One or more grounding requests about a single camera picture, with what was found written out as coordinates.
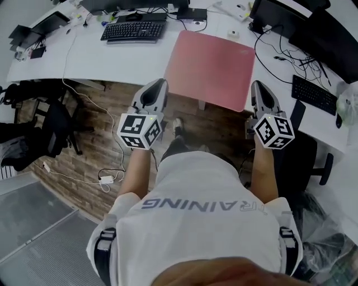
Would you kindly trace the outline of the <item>pink desk mat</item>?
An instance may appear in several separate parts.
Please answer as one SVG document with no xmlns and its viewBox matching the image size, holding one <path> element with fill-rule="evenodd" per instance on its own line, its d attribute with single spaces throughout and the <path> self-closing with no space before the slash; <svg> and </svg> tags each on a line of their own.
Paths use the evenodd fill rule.
<svg viewBox="0 0 358 286">
<path fill-rule="evenodd" d="M 169 92 L 236 112 L 245 109 L 255 51 L 216 36 L 181 31 L 164 77 Z"/>
</svg>

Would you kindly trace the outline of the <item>black phone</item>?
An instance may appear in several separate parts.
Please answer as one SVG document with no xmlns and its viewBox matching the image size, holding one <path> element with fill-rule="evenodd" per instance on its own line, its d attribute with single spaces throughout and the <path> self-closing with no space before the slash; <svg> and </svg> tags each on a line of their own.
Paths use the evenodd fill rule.
<svg viewBox="0 0 358 286">
<path fill-rule="evenodd" d="M 291 124 L 294 130 L 298 130 L 305 114 L 306 106 L 301 101 L 296 100 L 295 106 L 290 116 Z"/>
</svg>

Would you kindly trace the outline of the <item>black docking box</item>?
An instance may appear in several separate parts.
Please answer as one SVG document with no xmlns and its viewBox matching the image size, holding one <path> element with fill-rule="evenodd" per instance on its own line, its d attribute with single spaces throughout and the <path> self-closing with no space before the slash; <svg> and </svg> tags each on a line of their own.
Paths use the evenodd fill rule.
<svg viewBox="0 0 358 286">
<path fill-rule="evenodd" d="M 178 20 L 194 20 L 205 21 L 207 20 L 207 9 L 202 8 L 179 8 L 177 11 Z"/>
</svg>

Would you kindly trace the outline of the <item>wide black keyboard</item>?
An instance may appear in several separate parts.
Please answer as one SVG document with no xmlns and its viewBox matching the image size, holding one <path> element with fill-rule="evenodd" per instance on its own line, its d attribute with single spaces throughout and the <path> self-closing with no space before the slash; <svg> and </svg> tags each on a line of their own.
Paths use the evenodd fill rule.
<svg viewBox="0 0 358 286">
<path fill-rule="evenodd" d="M 100 38 L 108 44 L 117 42 L 157 42 L 167 21 L 133 21 L 108 24 Z"/>
</svg>

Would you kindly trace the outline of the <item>clear plastic bag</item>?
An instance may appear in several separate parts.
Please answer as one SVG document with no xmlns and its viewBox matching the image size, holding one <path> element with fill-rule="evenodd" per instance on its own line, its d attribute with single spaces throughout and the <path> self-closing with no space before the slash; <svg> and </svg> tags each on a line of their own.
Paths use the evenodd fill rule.
<svg viewBox="0 0 358 286">
<path fill-rule="evenodd" d="M 337 85 L 337 113 L 346 126 L 358 123 L 358 81 L 347 84 L 343 81 Z"/>
</svg>

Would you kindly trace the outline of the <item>person's black trousers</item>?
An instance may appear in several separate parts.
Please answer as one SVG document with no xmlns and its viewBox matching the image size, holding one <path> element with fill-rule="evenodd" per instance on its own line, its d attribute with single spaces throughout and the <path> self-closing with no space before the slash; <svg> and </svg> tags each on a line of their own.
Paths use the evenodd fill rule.
<svg viewBox="0 0 358 286">
<path fill-rule="evenodd" d="M 190 149 L 187 147 L 184 137 L 182 135 L 179 135 L 170 143 L 168 149 L 163 154 L 161 161 L 163 161 L 169 156 L 189 151 Z"/>
</svg>

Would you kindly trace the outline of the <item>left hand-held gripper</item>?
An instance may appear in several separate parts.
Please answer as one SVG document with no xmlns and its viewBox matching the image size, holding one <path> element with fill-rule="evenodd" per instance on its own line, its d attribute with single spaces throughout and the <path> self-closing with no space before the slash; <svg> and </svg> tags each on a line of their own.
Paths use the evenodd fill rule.
<svg viewBox="0 0 358 286">
<path fill-rule="evenodd" d="M 163 109 L 166 106 L 168 83 L 154 80 L 134 95 L 131 107 L 120 117 L 117 135 L 128 148 L 150 150 L 163 132 Z"/>
</svg>

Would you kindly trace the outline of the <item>large black monitor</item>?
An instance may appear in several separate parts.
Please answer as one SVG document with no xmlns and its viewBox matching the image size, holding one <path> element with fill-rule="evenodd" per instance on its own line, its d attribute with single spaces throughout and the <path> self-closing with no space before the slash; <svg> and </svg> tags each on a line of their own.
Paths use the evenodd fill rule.
<svg viewBox="0 0 358 286">
<path fill-rule="evenodd" d="M 296 28 L 289 43 L 325 63 L 347 84 L 358 81 L 358 41 L 322 7 Z"/>
</svg>

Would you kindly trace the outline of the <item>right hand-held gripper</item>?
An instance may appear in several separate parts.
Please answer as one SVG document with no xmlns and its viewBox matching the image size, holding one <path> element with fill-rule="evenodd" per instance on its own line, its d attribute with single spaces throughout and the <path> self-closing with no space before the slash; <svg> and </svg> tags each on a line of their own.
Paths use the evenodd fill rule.
<svg viewBox="0 0 358 286">
<path fill-rule="evenodd" d="M 281 111 L 277 97 L 259 80 L 251 84 L 251 105 L 257 113 L 245 122 L 246 139 L 256 135 L 264 148 L 275 150 L 295 139 L 291 121 Z"/>
</svg>

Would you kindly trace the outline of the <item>small black keyboard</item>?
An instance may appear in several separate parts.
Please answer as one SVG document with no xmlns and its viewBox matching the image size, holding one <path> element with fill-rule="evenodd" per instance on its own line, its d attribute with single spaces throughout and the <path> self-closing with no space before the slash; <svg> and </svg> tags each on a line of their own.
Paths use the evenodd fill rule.
<svg viewBox="0 0 358 286">
<path fill-rule="evenodd" d="M 313 107 L 336 115 L 337 97 L 310 81 L 293 75 L 291 97 Z"/>
</svg>

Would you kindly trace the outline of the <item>white radiator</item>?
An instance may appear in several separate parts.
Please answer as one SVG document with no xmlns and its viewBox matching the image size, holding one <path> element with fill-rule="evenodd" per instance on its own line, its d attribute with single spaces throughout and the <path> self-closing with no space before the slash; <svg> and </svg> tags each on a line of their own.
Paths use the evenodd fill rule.
<svg viewBox="0 0 358 286">
<path fill-rule="evenodd" d="M 0 167 L 0 180 L 5 180 L 11 177 L 15 177 L 16 175 L 17 175 L 17 171 L 15 171 L 12 166 Z"/>
</svg>

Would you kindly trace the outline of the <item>person's right forearm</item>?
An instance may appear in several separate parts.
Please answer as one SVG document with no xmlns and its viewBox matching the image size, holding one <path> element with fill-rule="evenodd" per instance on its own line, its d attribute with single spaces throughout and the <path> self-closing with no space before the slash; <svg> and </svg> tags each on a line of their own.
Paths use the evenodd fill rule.
<svg viewBox="0 0 358 286">
<path fill-rule="evenodd" d="M 272 150 L 264 148 L 260 141 L 255 141 L 251 192 L 264 204 L 279 197 Z"/>
</svg>

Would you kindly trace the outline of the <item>black office chair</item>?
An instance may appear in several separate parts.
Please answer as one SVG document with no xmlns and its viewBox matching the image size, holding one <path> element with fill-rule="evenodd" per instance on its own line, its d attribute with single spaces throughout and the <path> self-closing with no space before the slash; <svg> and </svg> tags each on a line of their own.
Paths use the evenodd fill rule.
<svg viewBox="0 0 358 286">
<path fill-rule="evenodd" d="M 0 104 L 12 107 L 28 99 L 49 106 L 47 111 L 35 108 L 32 120 L 25 123 L 0 122 L 0 168 L 10 166 L 22 171 L 43 156 L 55 158 L 67 147 L 82 154 L 74 134 L 93 132 L 94 128 L 77 120 L 84 104 L 70 87 L 58 79 L 21 81 L 6 89 L 0 86 L 0 94 L 4 94 Z"/>
<path fill-rule="evenodd" d="M 304 192 L 310 177 L 319 176 L 320 185 L 325 185 L 331 174 L 334 156 L 326 156 L 324 167 L 315 168 L 318 144 L 316 140 L 298 130 L 295 139 L 282 150 L 274 150 L 274 168 L 279 197 L 287 200 Z"/>
</svg>

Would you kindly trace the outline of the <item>person's chin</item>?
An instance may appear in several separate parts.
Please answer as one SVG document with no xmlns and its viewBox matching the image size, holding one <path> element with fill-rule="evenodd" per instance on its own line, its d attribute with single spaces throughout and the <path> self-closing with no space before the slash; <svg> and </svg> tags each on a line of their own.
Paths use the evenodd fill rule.
<svg viewBox="0 0 358 286">
<path fill-rule="evenodd" d="M 178 263 L 160 273 L 151 286 L 312 286 L 286 274 L 267 271 L 246 258 L 217 258 Z"/>
</svg>

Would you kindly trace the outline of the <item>person's white t-shirt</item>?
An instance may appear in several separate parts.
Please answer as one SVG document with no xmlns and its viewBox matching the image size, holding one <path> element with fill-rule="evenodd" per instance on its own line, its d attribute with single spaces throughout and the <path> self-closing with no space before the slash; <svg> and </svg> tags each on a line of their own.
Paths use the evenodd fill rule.
<svg viewBox="0 0 358 286">
<path fill-rule="evenodd" d="M 103 254 L 112 286 L 150 286 L 167 268 L 194 260 L 243 257 L 292 274 L 303 257 L 285 198 L 262 203 L 226 161 L 202 151 L 164 159 L 143 199 L 117 197 L 93 231 L 87 256 Z"/>
</svg>

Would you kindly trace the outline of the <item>plastic-covered black chair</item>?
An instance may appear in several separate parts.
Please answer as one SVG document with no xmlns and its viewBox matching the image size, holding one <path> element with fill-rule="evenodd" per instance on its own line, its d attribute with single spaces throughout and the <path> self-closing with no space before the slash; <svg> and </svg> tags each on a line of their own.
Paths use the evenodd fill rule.
<svg viewBox="0 0 358 286">
<path fill-rule="evenodd" d="M 328 275 L 334 264 L 352 250 L 354 243 L 330 218 L 314 195 L 299 192 L 288 198 L 299 236 L 303 258 L 293 277 L 311 282 Z"/>
</svg>

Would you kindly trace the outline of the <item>person's left forearm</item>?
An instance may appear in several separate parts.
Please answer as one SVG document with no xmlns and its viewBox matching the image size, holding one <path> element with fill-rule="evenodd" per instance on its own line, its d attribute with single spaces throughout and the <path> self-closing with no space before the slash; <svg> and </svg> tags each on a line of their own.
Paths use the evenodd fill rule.
<svg viewBox="0 0 358 286">
<path fill-rule="evenodd" d="M 134 193 L 140 199 L 143 199 L 147 195 L 151 156 L 150 150 L 134 149 L 132 151 L 118 197 L 127 193 Z"/>
</svg>

